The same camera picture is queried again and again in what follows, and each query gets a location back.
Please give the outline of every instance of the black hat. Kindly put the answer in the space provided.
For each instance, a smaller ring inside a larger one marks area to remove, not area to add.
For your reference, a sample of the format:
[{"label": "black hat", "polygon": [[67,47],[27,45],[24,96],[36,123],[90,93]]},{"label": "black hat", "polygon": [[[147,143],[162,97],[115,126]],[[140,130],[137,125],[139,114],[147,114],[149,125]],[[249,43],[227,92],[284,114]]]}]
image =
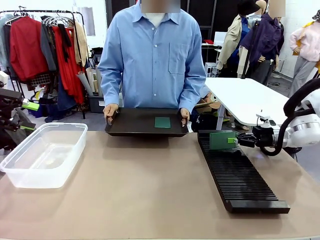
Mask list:
[{"label": "black hat", "polygon": [[238,14],[246,16],[258,11],[260,7],[256,4],[255,0],[240,0],[238,3]]},{"label": "black hat", "polygon": [[316,15],[312,19],[317,20],[317,21],[320,20],[320,10],[316,13]]}]

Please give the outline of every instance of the white undershirt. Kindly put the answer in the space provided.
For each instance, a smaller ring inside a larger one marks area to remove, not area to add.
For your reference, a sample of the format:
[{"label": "white undershirt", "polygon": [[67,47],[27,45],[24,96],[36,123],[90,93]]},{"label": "white undershirt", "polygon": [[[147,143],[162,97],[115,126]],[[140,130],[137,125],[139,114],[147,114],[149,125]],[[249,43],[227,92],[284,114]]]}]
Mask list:
[{"label": "white undershirt", "polygon": [[155,26],[155,28],[158,28],[161,21],[165,17],[165,13],[146,13],[145,16],[149,19],[149,21]]}]

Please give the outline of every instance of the man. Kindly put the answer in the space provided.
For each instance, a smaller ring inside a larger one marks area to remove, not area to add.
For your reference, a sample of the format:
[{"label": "man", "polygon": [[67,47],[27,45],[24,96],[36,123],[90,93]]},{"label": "man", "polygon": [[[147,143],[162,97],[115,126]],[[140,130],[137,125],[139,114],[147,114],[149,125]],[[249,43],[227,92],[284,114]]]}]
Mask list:
[{"label": "man", "polygon": [[139,0],[114,16],[98,66],[109,123],[121,83],[125,108],[179,109],[182,125],[200,100],[206,79],[200,28],[174,1]]}]

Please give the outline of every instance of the clear plastic bin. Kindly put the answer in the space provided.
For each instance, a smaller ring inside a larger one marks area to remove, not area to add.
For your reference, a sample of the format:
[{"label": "clear plastic bin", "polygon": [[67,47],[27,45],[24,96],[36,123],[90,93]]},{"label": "clear plastic bin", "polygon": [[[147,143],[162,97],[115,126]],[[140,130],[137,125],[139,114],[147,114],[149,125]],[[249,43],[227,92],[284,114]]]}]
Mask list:
[{"label": "clear plastic bin", "polygon": [[82,123],[44,124],[0,163],[0,170],[17,188],[60,188],[85,148],[87,130]]}]

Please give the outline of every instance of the pink sweater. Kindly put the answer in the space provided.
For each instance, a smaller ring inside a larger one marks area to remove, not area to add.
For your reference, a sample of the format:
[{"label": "pink sweater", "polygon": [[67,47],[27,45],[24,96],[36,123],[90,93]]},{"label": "pink sweater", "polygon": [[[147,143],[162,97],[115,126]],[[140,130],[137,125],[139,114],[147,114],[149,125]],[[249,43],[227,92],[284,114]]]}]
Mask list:
[{"label": "pink sweater", "polygon": [[297,41],[301,40],[300,56],[310,62],[318,62],[320,60],[320,22],[302,27],[294,31],[290,36],[290,48],[294,50]]}]

